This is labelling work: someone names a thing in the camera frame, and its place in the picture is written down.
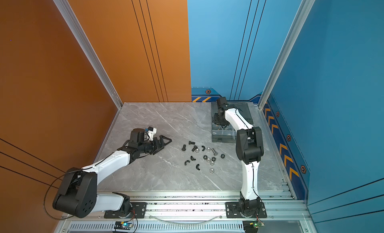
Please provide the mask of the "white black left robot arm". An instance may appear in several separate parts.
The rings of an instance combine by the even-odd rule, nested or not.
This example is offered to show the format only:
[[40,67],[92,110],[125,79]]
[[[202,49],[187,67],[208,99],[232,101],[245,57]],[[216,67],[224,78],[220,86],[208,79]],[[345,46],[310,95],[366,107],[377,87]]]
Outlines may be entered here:
[[130,197],[121,193],[98,194],[98,185],[115,171],[135,160],[155,155],[172,142],[153,127],[135,128],[130,138],[120,148],[98,162],[70,168],[64,175],[52,203],[54,210],[77,218],[94,212],[104,212],[107,217],[131,218],[134,207]]

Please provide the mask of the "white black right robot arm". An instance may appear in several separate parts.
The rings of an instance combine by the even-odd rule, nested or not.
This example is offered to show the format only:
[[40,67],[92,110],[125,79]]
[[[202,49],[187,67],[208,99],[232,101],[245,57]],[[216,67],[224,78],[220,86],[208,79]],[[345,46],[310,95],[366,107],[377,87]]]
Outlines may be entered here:
[[216,103],[218,111],[214,114],[213,123],[222,127],[230,125],[237,134],[236,155],[242,162],[240,213],[245,218],[266,218],[267,210],[258,191],[258,169],[264,156],[262,129],[250,124],[225,97],[220,97]]

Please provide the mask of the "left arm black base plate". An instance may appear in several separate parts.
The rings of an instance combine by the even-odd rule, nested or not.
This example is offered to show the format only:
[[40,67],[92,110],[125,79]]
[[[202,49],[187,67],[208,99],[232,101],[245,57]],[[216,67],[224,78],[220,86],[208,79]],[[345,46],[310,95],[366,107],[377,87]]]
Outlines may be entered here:
[[146,202],[133,202],[125,204],[118,211],[105,211],[105,219],[143,219],[147,210]]

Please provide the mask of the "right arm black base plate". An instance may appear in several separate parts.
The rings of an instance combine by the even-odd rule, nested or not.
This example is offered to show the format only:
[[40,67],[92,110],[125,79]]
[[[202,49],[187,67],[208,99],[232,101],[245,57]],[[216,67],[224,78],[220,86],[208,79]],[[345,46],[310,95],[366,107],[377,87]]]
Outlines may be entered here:
[[268,217],[266,207],[262,202],[250,206],[242,205],[239,202],[226,202],[225,210],[228,219],[266,219]]

